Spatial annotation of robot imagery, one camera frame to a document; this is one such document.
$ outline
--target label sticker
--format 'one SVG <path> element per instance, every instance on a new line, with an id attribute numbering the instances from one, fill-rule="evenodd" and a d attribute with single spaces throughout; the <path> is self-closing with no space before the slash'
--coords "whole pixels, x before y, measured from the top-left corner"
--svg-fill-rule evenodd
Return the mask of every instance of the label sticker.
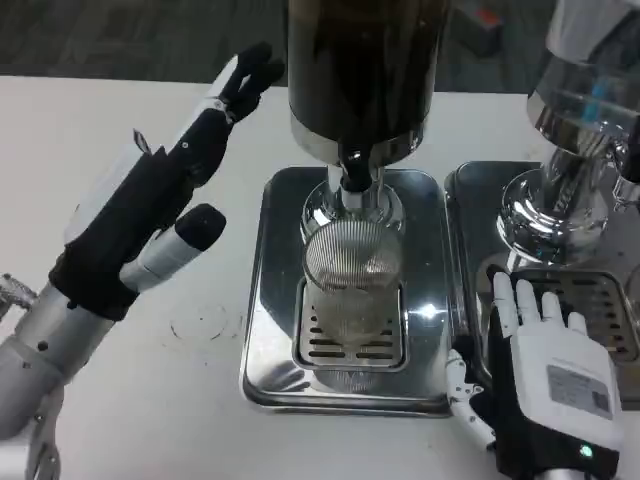
<path id="1" fill-rule="evenodd" d="M 607 386 L 595 378 L 547 365 L 551 400 L 611 420 L 611 402 Z"/>

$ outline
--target silver cylinder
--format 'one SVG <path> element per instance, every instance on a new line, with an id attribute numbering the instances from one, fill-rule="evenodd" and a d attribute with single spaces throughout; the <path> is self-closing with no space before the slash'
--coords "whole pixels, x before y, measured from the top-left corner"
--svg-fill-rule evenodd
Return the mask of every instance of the silver cylinder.
<path id="1" fill-rule="evenodd" d="M 24 428 L 47 395 L 84 366 L 112 326 L 47 284 L 14 335 L 0 345 L 0 439 Z"/>
<path id="2" fill-rule="evenodd" d="M 639 42 L 640 10 L 630 3 L 558 2 L 527 102 L 531 123 L 557 150 L 511 182 L 498 221 L 525 258 L 571 264 L 594 252 L 609 215 L 598 181 L 612 143 L 627 141 L 640 116 Z"/>
<path id="3" fill-rule="evenodd" d="M 71 379 L 114 322 L 75 305 L 47 284 L 16 327 L 16 338 Z"/>
<path id="4" fill-rule="evenodd" d="M 536 480 L 585 480 L 585 478 L 588 479 L 590 477 L 586 476 L 584 472 L 566 468 L 547 470 L 536 476 Z"/>

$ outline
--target white robotic hand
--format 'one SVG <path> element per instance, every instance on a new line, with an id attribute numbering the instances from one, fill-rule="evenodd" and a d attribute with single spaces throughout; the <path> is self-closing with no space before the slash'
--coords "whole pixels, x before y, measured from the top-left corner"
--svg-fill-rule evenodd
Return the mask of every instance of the white robotic hand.
<path id="1" fill-rule="evenodd" d="M 492 391 L 467 369 L 468 349 L 454 345 L 446 367 L 453 414 L 513 479 L 614 478 L 623 435 L 609 353 L 587 336 L 582 315 L 565 325 L 553 293 L 542 295 L 540 315 L 528 281 L 517 281 L 515 298 L 506 273 L 492 284 Z"/>

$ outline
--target green led light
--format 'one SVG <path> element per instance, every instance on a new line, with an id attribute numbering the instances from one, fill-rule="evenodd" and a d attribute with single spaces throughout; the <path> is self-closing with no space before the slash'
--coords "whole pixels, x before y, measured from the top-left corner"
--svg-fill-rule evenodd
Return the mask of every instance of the green led light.
<path id="1" fill-rule="evenodd" d="M 580 455 L 582 455 L 583 457 L 591 458 L 593 457 L 593 450 L 591 450 L 591 447 L 589 445 L 583 445 L 582 447 L 580 447 Z"/>

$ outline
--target stainless steel drip tray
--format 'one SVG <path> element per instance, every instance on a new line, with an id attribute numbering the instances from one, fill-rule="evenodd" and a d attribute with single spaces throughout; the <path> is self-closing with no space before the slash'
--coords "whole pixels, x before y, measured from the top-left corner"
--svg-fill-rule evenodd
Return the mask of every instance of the stainless steel drip tray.
<path id="1" fill-rule="evenodd" d="M 307 300 L 306 282 L 301 283 L 299 319 L 296 323 L 293 357 L 303 368 L 337 368 L 344 371 L 393 372 L 405 363 L 405 331 L 402 290 L 396 302 L 387 305 L 386 325 L 380 333 L 359 345 L 345 346 L 328 337 L 318 324 L 313 305 Z"/>
<path id="2" fill-rule="evenodd" d="M 447 415 L 449 313 L 437 183 L 385 172 L 407 213 L 402 286 L 388 328 L 356 350 L 314 326 L 304 302 L 302 207 L 324 168 L 282 170 L 265 189 L 241 370 L 245 396 L 284 412 Z"/>
<path id="3" fill-rule="evenodd" d="M 505 246 L 496 227 L 502 193 L 517 175 L 538 168 L 528 162 L 471 162 L 446 182 L 447 215 L 455 286 L 453 335 L 470 334 L 476 343 L 478 373 L 490 382 L 486 338 L 491 310 L 487 267 L 497 265 L 531 280 L 539 295 L 554 291 L 567 309 L 582 313 L 589 336 L 602 343 L 616 364 L 623 408 L 640 408 L 640 355 L 637 319 L 622 285 L 640 264 L 640 214 L 635 208 L 610 213 L 594 257 L 588 262 L 552 269 L 532 264 Z M 611 200 L 613 175 L 605 175 L 601 190 Z"/>

